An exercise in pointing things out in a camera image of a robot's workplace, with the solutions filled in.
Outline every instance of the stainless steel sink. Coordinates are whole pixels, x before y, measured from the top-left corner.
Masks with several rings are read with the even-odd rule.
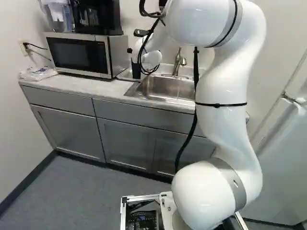
[[[193,106],[194,94],[192,78],[154,74],[144,78],[141,83],[134,83],[125,96]]]

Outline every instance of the microwave door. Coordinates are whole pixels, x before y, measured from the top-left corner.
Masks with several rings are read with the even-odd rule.
[[[47,41],[59,71],[95,77],[109,74],[104,42],[53,37]]]

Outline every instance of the electrical outlet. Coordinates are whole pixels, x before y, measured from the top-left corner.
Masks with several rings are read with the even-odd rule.
[[[26,48],[24,46],[24,42],[28,42],[28,41],[25,40],[25,39],[18,39],[18,44],[19,44],[19,47],[21,49],[21,52],[23,53],[24,56],[28,56],[29,52],[26,50]]]

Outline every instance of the gray carpet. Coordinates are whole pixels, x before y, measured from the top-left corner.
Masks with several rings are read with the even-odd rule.
[[[120,198],[170,185],[56,157],[0,219],[0,230],[119,230]]]

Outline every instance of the microwave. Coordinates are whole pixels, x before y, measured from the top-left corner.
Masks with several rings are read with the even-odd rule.
[[[45,33],[58,72],[112,79],[129,67],[127,35]]]

